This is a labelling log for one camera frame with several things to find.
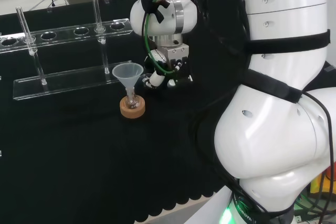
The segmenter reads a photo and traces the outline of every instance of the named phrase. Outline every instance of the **black strap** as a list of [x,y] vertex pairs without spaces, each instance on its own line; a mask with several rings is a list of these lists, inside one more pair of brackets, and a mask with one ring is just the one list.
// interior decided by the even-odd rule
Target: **black strap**
[[251,69],[245,71],[242,84],[292,103],[297,103],[302,96],[301,90]]
[[170,3],[165,0],[161,0],[157,3],[154,3],[153,0],[141,0],[141,4],[146,13],[153,13],[156,16],[156,19],[158,20],[157,22],[159,22],[159,24],[161,24],[161,22],[164,20],[164,16],[158,10],[158,7],[161,5],[167,9],[170,5]]
[[323,34],[284,39],[251,40],[245,44],[247,54],[282,54],[316,50],[330,44],[330,30]]

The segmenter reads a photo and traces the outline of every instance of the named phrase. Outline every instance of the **funnel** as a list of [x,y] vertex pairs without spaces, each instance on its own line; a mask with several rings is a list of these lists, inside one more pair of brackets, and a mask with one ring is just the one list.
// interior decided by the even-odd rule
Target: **funnel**
[[120,101],[123,116],[135,119],[145,112],[145,100],[134,94],[134,85],[143,72],[143,67],[136,63],[123,63],[112,70],[112,74],[125,86],[127,96]]
[[112,74],[125,86],[126,89],[133,89],[136,81],[143,72],[139,64],[128,62],[117,65]]

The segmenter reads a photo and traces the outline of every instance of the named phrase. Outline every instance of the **black table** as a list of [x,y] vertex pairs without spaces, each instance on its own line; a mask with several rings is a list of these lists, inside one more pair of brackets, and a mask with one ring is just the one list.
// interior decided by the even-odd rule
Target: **black table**
[[[100,3],[103,21],[128,18],[136,0]],[[209,0],[210,27],[241,48],[235,0]],[[94,22],[91,3],[25,14],[32,31]],[[0,17],[3,35],[21,32],[16,14]],[[238,83],[246,60],[227,54],[199,20],[184,36],[195,83],[177,90],[136,92],[146,100],[135,121],[120,115],[121,84],[14,101],[13,80],[35,76],[26,51],[0,55],[0,223],[134,223],[189,198],[210,196],[223,182],[188,137],[195,111]],[[135,34],[107,41],[109,62],[143,64]],[[39,49],[45,73],[101,65],[96,41]],[[309,88],[332,87],[335,73],[322,72]],[[213,141],[216,116],[203,127]]]

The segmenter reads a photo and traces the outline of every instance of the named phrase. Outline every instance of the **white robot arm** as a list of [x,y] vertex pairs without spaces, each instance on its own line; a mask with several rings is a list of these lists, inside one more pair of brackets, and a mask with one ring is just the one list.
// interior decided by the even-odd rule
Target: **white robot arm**
[[[182,2],[187,11],[179,31],[186,33],[195,26],[197,11],[189,0]],[[174,35],[176,24],[181,24],[176,10],[173,6],[159,10],[165,20],[159,24],[153,17],[149,35]],[[246,0],[246,12],[251,41],[314,36],[328,29],[327,0]],[[131,13],[137,34],[143,15],[139,0]],[[253,54],[249,69],[302,91],[321,71],[326,57],[326,47]],[[335,127],[336,88],[309,93],[325,105]],[[330,166],[329,128],[326,113],[307,95],[293,103],[241,85],[217,125],[215,148],[223,167],[240,179],[251,199],[265,211],[280,213],[282,223],[295,223],[291,211],[295,199]],[[244,212],[238,198],[234,200],[229,209],[236,223],[259,223]]]

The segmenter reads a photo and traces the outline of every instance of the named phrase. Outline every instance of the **hole in rack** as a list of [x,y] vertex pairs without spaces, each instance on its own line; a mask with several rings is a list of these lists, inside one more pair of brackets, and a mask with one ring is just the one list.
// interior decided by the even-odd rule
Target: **hole in rack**
[[124,28],[125,25],[123,23],[115,22],[115,23],[112,23],[110,27],[113,30],[120,30],[120,29]]
[[56,38],[56,33],[53,31],[47,31],[41,35],[41,39],[43,40],[52,40]]
[[16,38],[7,38],[1,41],[1,45],[3,45],[4,47],[9,47],[11,45],[14,45],[15,43],[17,43]]
[[73,31],[73,33],[77,36],[84,36],[89,33],[89,29],[87,27],[78,27]]

